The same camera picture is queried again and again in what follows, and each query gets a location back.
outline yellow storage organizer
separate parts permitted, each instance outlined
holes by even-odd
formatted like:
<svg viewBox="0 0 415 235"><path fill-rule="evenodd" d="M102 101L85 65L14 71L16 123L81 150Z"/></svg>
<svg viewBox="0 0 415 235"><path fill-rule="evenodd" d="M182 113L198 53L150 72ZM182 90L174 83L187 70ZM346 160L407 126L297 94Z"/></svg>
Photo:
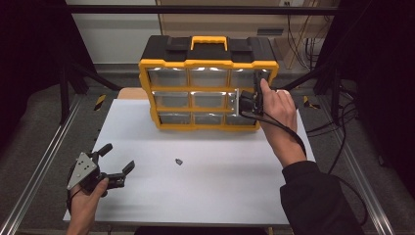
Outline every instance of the yellow storage organizer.
<svg viewBox="0 0 415 235"><path fill-rule="evenodd" d="M238 114L239 90L254 91L254 72L271 84L279 66L268 38L151 36L140 82L157 128L257 130Z"/></svg>

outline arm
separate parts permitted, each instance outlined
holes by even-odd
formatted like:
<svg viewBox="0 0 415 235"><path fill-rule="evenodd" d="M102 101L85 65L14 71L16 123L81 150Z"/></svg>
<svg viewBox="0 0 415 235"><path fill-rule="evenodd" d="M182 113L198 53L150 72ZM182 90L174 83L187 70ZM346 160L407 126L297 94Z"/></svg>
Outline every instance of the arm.
<svg viewBox="0 0 415 235"><path fill-rule="evenodd" d="M297 132L297 111L290 93L269 89L264 79L260 85L265 112ZM363 234L337 178L308 162L300 145L284 130L264 122L261 127L284 168L281 204L294 233Z"/></svg>
<svg viewBox="0 0 415 235"><path fill-rule="evenodd" d="M79 185L72 188L72 203L68 235L88 234L95 221L95 211L101 195L106 191L108 178L98 183L91 195L85 194Z"/></svg>

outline small metal object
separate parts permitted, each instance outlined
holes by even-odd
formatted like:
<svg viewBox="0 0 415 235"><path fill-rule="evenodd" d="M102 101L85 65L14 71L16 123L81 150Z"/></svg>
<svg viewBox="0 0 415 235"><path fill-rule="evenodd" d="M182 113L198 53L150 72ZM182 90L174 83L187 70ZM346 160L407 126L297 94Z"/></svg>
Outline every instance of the small metal object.
<svg viewBox="0 0 415 235"><path fill-rule="evenodd" d="M177 163L178 165L182 165L182 164L183 164L183 161L181 161L181 160L179 160L179 159L176 159L176 163Z"/></svg>

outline person's right hand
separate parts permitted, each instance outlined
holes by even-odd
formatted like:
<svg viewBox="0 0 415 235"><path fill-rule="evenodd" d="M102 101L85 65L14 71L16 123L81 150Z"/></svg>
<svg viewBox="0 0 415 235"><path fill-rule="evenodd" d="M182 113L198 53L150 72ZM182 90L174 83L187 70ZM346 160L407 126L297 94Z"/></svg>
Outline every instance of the person's right hand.
<svg viewBox="0 0 415 235"><path fill-rule="evenodd" d="M265 119L273 121L268 115L280 121L283 125L297 132L297 110L293 98L286 90L273 91L265 79L260 81L263 94L263 110L267 113ZM260 125L274 154L283 167L306 161L306 157L297 141L285 130L261 121Z"/></svg>

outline gray floor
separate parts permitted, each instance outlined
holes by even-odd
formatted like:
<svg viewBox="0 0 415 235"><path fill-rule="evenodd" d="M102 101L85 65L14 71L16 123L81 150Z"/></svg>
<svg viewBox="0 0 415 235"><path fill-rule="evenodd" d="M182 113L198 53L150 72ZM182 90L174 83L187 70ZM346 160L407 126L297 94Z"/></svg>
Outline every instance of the gray floor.
<svg viewBox="0 0 415 235"><path fill-rule="evenodd" d="M106 77L122 86L138 86L136 76L129 73L109 74ZM281 74L279 82L288 82L295 74ZM117 93L89 81L91 86L88 95L84 96L80 109L60 146L55 159L52 161L33 201L28 208L20 229L65 230L67 224L62 222L66 206L66 180L68 170L80 152L89 152L94 147L94 139L99 135L99 129L104 123L112 99ZM321 109L306 108L302 104L303 95L308 95L311 104L318 104L319 99L312 95L309 89L312 82L293 91L299 106L302 120L306 129L319 126L328 120ZM107 98L100 111L93 111L95 103L101 94ZM9 146L0 153L0 219L4 221L20 194L35 171L42 155L58 128L60 119L59 87L53 86L37 92L30 97L29 105ZM354 119L346 126L347 143L351 147L360 166L370 181L383 210L385 211L396 234L415 234L415 202L400 183L396 173L391 168L378 164L378 154L361 123ZM339 144L334 133L327 133L309 138L317 163L321 170L327 171L336 155ZM334 173L352 183L345 161L341 159ZM356 197L345 188L345 194L357 217L361 218L363 209ZM108 224L97 224L94 231L106 231ZM134 227L114 225L115 232L132 232ZM287 234L287 226L277 229L278 234ZM372 220L369 218L364 225L367 234L377 234Z"/></svg>

